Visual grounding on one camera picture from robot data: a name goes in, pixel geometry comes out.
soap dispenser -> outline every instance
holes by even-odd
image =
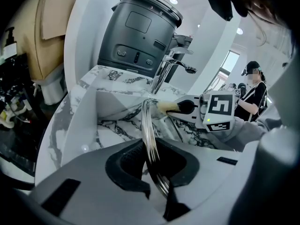
[[[17,55],[17,42],[14,40],[13,30],[15,28],[11,27],[6,29],[5,32],[8,32],[8,38],[6,39],[6,44],[3,49],[3,57],[5,60],[8,60]]]

marble countertop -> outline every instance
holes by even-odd
[[[127,71],[95,66],[68,93],[42,140],[35,172],[37,185],[75,157],[142,137],[141,107],[147,98],[174,101],[185,93],[164,83],[157,93],[151,79]],[[170,118],[152,119],[156,136],[215,148],[205,131]]]

cardboard box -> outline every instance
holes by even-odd
[[[26,0],[7,27],[15,27],[17,54],[27,53],[32,80],[63,63],[64,35],[75,0]],[[2,49],[7,34],[2,37]]]

gray sleeve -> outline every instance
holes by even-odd
[[[281,125],[278,111],[274,105],[271,105],[256,122],[245,122],[234,117],[232,130],[213,134],[225,145],[243,151],[247,143],[260,140],[266,132]]]

chrome faucet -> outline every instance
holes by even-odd
[[[168,76],[173,65],[180,65],[184,67],[185,71],[191,74],[195,74],[197,72],[196,68],[190,67],[184,64],[181,61],[173,59],[173,55],[175,54],[193,54],[193,51],[188,50],[184,47],[175,47],[170,50],[169,55],[165,55],[162,59],[154,78],[152,79],[152,83],[150,85],[149,92],[152,94],[157,94],[161,85],[164,83],[166,77]]]

